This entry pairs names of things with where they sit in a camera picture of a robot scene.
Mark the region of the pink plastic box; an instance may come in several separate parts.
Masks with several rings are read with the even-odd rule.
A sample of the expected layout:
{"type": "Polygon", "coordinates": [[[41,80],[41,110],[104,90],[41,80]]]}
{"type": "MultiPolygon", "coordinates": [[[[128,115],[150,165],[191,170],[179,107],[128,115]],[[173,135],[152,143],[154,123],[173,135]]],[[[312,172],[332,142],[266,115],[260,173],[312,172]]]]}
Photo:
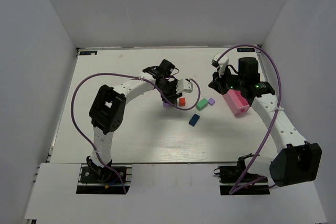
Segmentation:
{"type": "Polygon", "coordinates": [[[223,98],[234,116],[244,114],[250,108],[248,101],[243,98],[240,91],[230,89],[223,95],[223,98]]]}

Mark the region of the red wood block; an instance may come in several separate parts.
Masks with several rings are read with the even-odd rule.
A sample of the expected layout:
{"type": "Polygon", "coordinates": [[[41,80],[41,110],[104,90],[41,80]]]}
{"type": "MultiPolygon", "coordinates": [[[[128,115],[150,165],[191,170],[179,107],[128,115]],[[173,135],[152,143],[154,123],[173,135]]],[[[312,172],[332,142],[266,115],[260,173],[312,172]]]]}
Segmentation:
{"type": "Polygon", "coordinates": [[[179,98],[179,106],[186,106],[185,98],[179,98]]]}

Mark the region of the green wood block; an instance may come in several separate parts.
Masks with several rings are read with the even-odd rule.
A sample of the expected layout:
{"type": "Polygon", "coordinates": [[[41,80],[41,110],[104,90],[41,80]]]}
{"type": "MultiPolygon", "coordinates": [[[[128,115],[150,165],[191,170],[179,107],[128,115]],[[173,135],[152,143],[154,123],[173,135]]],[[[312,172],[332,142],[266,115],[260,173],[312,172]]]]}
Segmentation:
{"type": "Polygon", "coordinates": [[[208,105],[208,100],[206,98],[203,98],[202,100],[200,100],[197,105],[196,108],[201,111],[202,109],[204,109],[206,106],[208,105]]]}

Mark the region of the dark blue long block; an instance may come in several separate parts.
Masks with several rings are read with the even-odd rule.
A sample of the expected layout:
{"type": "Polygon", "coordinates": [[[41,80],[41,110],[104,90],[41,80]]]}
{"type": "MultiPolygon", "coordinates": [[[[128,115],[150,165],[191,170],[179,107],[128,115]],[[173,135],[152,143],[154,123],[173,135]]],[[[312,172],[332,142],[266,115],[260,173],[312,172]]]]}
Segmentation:
{"type": "Polygon", "coordinates": [[[191,126],[195,126],[199,119],[200,119],[200,116],[198,114],[194,114],[189,120],[188,124],[191,126]]]}

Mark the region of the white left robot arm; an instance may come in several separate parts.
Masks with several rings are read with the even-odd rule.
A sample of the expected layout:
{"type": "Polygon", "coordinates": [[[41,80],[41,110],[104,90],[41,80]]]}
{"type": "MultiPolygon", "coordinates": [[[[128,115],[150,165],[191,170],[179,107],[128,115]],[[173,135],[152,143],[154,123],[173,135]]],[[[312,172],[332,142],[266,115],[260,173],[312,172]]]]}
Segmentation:
{"type": "Polygon", "coordinates": [[[112,138],[114,131],[122,123],[125,106],[136,97],[154,89],[146,79],[162,91],[162,98],[177,105],[177,99],[182,96],[182,93],[176,91],[178,81],[168,80],[174,69],[175,65],[164,59],[159,66],[147,67],[138,77],[123,84],[114,87],[103,85],[99,88],[89,111],[94,132],[93,143],[97,151],[93,151],[91,156],[87,157],[88,166],[98,176],[103,177],[109,173],[109,169],[104,165],[111,165],[112,138]]]}

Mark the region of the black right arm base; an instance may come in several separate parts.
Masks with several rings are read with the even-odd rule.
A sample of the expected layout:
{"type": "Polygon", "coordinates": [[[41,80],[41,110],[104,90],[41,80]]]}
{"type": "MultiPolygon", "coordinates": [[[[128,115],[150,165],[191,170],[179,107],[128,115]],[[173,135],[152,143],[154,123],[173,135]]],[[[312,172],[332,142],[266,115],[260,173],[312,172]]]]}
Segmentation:
{"type": "MultiPolygon", "coordinates": [[[[238,169],[236,165],[225,165],[218,166],[213,171],[215,176],[219,178],[219,189],[221,196],[230,196],[229,191],[234,186],[236,181],[238,180],[241,171],[238,169]]],[[[252,182],[255,179],[259,179],[261,176],[256,174],[246,173],[244,178],[238,184],[238,186],[242,186],[246,183],[252,182]]],[[[239,191],[235,192],[233,196],[251,196],[251,195],[269,195],[270,188],[268,185],[268,178],[263,178],[257,181],[254,184],[250,184],[239,191]]]]}

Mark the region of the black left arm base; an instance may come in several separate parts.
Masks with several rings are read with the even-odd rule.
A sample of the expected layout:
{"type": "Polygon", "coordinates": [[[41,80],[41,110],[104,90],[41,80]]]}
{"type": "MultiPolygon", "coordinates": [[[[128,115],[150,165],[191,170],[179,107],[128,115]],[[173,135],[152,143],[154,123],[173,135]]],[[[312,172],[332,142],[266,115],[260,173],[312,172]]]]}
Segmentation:
{"type": "Polygon", "coordinates": [[[117,165],[113,167],[121,177],[111,170],[100,177],[88,165],[81,165],[76,194],[77,195],[125,195],[132,179],[132,165],[117,165]]]}

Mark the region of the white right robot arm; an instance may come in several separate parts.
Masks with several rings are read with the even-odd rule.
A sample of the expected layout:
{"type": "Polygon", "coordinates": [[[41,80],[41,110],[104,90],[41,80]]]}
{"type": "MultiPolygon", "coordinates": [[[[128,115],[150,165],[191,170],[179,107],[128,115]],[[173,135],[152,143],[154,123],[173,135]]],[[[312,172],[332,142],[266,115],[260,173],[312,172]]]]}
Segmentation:
{"type": "Polygon", "coordinates": [[[228,57],[216,55],[212,65],[217,70],[208,86],[222,95],[239,91],[262,119],[277,150],[275,158],[253,158],[253,154],[241,156],[235,171],[223,174],[247,183],[261,176],[270,177],[279,187],[314,181],[322,149],[317,143],[309,143],[277,104],[273,87],[260,79],[258,60],[239,58],[238,70],[230,70],[228,57]]]}

